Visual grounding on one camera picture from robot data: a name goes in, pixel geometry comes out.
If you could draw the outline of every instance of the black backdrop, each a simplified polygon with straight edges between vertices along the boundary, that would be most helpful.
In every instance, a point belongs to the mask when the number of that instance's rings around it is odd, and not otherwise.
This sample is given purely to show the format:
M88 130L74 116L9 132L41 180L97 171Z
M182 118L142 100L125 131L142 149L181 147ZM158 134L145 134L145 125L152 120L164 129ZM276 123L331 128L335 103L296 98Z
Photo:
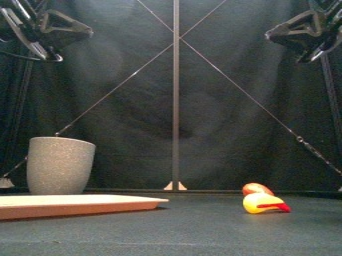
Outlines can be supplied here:
M221 2L180 0L180 181L192 190L235 190L247 182L336 190L337 174L241 92L339 165L320 62L295 64L292 53L264 40L268 29L308 8L305 1L227 0L209 13ZM65 48L61 64L31 66L17 131L19 104L10 102L25 84L14 79L23 64L0 57L2 173L25 156L29 138L53 136L106 95L62 133L96 144L88 187L161 189L174 171L173 1L60 0L49 7L94 35ZM23 166L10 178L26 185Z

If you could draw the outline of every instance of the orange toy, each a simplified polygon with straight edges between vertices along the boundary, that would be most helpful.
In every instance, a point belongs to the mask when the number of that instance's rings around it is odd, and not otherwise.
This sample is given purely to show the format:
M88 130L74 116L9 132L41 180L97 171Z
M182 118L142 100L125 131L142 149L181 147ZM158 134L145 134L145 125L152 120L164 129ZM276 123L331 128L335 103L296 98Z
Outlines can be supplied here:
M248 194L243 199L243 207L248 213L260 213L267 210L291 211L289 207L279 197L265 193Z
M244 196L247 196L248 194L252 194L252 193L265 193L265 194L273 196L272 191L259 183L245 184L241 188L241 193Z

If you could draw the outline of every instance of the black mat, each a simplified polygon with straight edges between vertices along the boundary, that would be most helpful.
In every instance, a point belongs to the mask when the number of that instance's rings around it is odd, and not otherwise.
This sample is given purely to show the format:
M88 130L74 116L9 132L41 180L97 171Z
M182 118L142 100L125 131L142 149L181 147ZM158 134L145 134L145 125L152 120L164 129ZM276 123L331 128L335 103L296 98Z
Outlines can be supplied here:
M169 203L153 211L0 222L0 255L340 255L340 200L283 196L291 213L251 215L237 195L145 196Z

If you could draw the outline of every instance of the gray cup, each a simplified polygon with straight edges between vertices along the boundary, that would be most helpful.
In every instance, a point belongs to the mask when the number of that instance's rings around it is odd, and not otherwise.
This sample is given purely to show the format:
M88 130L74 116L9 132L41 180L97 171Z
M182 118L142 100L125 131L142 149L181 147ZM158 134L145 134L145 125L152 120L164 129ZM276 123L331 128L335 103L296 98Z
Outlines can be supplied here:
M94 148L92 143L76 139L31 138L26 161L30 194L80 194L89 179Z

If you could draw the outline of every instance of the metal pole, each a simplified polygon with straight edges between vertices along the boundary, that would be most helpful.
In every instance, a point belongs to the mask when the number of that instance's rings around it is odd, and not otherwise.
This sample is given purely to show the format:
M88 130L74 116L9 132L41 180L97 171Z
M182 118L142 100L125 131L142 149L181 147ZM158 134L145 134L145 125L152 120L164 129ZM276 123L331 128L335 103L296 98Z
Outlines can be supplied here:
M173 0L172 190L178 190L178 0Z

